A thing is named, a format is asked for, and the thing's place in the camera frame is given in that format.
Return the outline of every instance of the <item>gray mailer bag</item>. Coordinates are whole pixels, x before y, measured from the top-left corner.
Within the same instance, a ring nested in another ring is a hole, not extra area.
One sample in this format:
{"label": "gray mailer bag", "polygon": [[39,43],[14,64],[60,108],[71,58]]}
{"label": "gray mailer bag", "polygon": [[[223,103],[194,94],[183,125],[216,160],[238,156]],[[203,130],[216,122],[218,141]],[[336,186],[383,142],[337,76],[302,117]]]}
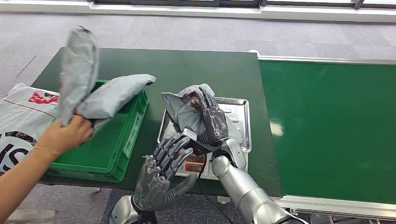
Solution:
{"label": "gray mailer bag", "polygon": [[[202,95],[199,88],[205,89],[208,94],[214,97],[214,92],[208,84],[189,86],[178,94],[162,92],[161,96],[165,104],[166,111],[170,117],[179,125],[180,129],[189,128],[197,133],[206,130],[205,121],[198,97],[194,92]],[[228,137],[235,139],[238,143],[242,142],[242,136],[232,121],[227,117]]]}
{"label": "gray mailer bag", "polygon": [[98,77],[99,53],[95,36],[85,28],[73,30],[63,53],[57,118],[66,126]]}
{"label": "gray mailer bag", "polygon": [[117,111],[156,78],[148,74],[122,76],[108,81],[91,93],[78,107],[76,113],[94,119],[94,129],[99,130]]}
{"label": "gray mailer bag", "polygon": [[93,122],[94,132],[107,123],[129,100],[156,78],[147,74],[115,78],[91,93],[98,77],[95,36],[81,27],[69,36],[62,59],[58,119],[69,123],[74,113]]}

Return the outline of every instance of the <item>floor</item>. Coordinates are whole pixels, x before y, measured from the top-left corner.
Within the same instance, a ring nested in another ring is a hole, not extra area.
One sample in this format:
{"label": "floor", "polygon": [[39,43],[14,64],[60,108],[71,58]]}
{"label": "floor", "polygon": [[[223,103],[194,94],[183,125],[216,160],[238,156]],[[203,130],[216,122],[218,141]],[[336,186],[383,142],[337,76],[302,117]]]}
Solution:
{"label": "floor", "polygon": [[[16,83],[32,84],[77,25],[90,29],[99,46],[107,48],[256,49],[268,56],[396,60],[396,25],[390,24],[0,13],[0,97]],[[102,189],[93,194],[86,188],[39,184],[29,198],[35,202],[31,208],[56,211],[52,223],[97,224],[106,213],[109,195],[108,208],[127,193]],[[231,204],[224,209],[240,223]],[[175,207],[158,215],[162,224],[226,223],[201,196],[184,196]]]}

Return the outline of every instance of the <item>gold bracelet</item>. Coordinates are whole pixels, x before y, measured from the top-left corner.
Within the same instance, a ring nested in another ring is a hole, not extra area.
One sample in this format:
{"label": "gold bracelet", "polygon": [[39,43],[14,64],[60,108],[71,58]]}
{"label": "gold bracelet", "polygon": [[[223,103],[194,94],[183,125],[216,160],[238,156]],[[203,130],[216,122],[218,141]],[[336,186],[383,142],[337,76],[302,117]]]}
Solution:
{"label": "gold bracelet", "polygon": [[55,154],[55,155],[60,155],[60,152],[49,152],[49,153],[52,153],[52,154]]}

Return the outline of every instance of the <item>green plastic crate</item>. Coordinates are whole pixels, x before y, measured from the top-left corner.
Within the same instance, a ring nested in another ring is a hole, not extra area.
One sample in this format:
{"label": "green plastic crate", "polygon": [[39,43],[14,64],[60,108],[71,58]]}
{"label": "green plastic crate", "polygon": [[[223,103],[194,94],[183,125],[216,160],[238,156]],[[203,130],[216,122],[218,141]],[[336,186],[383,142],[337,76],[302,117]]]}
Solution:
{"label": "green plastic crate", "polygon": [[[98,80],[94,90],[104,82]],[[148,104],[145,91],[141,91],[92,139],[55,160],[46,174],[105,182],[122,181]]]}

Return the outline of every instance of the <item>cable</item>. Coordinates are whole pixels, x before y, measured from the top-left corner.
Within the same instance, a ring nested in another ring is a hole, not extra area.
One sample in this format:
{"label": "cable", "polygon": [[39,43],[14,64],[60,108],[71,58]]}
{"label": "cable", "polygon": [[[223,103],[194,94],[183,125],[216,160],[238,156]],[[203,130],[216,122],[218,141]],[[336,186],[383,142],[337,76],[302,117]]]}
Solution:
{"label": "cable", "polygon": [[202,173],[204,172],[204,169],[205,169],[205,166],[206,166],[206,154],[204,154],[204,157],[205,157],[205,162],[204,162],[204,165],[203,165],[201,171],[199,172],[198,180],[197,180],[197,181],[198,181],[199,190],[200,190],[201,193],[206,197],[206,199],[208,199],[208,201],[209,201],[214,207],[216,207],[216,209],[218,209],[218,210],[224,215],[224,217],[226,217],[226,219],[230,222],[230,224],[234,224],[234,222],[223,212],[223,210],[221,210],[221,208],[220,208],[218,205],[216,205],[214,202],[212,202],[212,201],[210,200],[209,196],[206,195],[206,194],[204,193],[204,191],[202,190],[201,182],[200,182],[199,180],[201,180],[201,175],[202,175]]}

